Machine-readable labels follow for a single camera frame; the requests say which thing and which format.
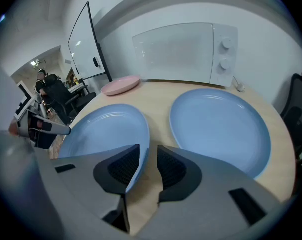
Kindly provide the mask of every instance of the plate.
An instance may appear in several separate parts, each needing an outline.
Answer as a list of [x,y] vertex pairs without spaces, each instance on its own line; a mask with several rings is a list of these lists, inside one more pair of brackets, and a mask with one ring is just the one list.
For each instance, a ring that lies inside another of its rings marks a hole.
[[146,118],[134,106],[113,104],[101,107],[81,119],[66,136],[58,158],[69,158],[140,145],[139,167],[129,183],[128,192],[144,169],[150,147]]
[[107,96],[122,94],[136,87],[140,83],[140,79],[141,78],[138,75],[130,75],[119,78],[104,86],[101,89],[101,93]]
[[181,149],[225,161],[251,178],[269,162],[271,139],[262,117],[226,91],[206,88],[182,94],[171,107],[170,126]]

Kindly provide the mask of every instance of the microwave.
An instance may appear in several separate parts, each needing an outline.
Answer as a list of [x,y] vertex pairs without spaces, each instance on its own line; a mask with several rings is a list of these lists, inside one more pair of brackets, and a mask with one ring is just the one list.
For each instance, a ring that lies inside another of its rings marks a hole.
[[236,27],[176,24],[138,34],[132,41],[144,80],[232,84],[238,50]]

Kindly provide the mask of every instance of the round table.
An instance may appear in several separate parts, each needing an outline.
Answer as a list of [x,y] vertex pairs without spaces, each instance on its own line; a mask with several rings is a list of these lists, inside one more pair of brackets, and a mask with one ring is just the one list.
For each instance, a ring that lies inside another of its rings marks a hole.
[[159,193],[163,190],[157,168],[157,147],[178,145],[171,133],[169,114],[173,102],[181,94],[199,88],[216,88],[232,93],[253,106],[266,123],[271,138],[271,157],[267,168],[256,181],[274,194],[281,202],[290,198],[296,175],[296,161],[290,134],[274,107],[246,86],[238,92],[234,86],[178,82],[147,81],[116,96],[99,94],[74,119],[71,128],[89,113],[111,104],[130,104],[146,117],[150,128],[150,150],[147,165],[135,187],[127,194],[130,234],[135,235],[158,208]]

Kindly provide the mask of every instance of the pink plate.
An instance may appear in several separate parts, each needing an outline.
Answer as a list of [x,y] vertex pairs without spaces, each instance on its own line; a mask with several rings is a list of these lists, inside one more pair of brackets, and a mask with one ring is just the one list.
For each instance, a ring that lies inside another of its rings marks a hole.
[[140,79],[141,78],[138,75],[129,75],[119,78],[104,86],[101,89],[101,93],[107,96],[122,94],[136,87],[140,83]]

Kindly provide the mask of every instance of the gray chair armrest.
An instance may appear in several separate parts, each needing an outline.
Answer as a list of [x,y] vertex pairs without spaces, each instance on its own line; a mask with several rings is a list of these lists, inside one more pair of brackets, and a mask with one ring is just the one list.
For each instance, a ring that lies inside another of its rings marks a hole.
[[79,97],[80,97],[79,94],[75,95],[73,98],[69,99],[69,100],[65,103],[65,105],[71,104],[72,102],[74,102],[74,101],[75,101],[77,98],[79,98]]

